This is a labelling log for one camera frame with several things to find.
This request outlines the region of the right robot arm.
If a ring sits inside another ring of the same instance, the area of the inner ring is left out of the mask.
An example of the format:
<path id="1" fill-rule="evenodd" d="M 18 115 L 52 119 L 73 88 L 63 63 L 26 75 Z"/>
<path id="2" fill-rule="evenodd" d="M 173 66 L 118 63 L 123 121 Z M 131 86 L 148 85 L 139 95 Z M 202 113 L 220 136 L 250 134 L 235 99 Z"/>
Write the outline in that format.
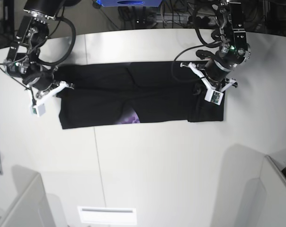
<path id="1" fill-rule="evenodd" d="M 63 12 L 66 3 L 63 0 L 28 0 L 24 6 L 23 16 L 13 43 L 10 45 L 6 59 L 0 63 L 0 70 L 9 77 L 20 78 L 21 86 L 29 92 L 37 90 L 33 99 L 41 99 L 51 91 L 58 93 L 61 82 L 54 79 L 58 65 L 71 54 L 76 41 L 74 24 L 59 12 Z M 46 62 L 39 58 L 40 48 L 49 40 L 48 21 L 64 22 L 71 29 L 71 43 L 66 54 L 55 62 Z"/>

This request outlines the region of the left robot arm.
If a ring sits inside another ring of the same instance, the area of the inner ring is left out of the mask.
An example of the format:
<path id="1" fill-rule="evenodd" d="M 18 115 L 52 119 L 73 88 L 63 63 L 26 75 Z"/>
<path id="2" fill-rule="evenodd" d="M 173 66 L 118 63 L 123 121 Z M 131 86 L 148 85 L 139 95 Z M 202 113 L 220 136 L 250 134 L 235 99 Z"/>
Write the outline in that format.
<path id="1" fill-rule="evenodd" d="M 197 21 L 197 14 L 202 8 L 213 11 L 218 26 L 211 33 L 213 39 L 211 43 L 203 39 Z M 181 79 L 175 75 L 172 77 L 180 83 L 203 83 L 211 92 L 224 93 L 229 87 L 236 87 L 238 85 L 236 80 L 228 79 L 227 75 L 251 55 L 241 3 L 237 0 L 212 0 L 199 3 L 193 9 L 192 22 L 201 42 L 201 45 L 194 47 L 196 56 L 208 61 L 193 68 L 195 75 L 201 73 L 197 79 Z"/>

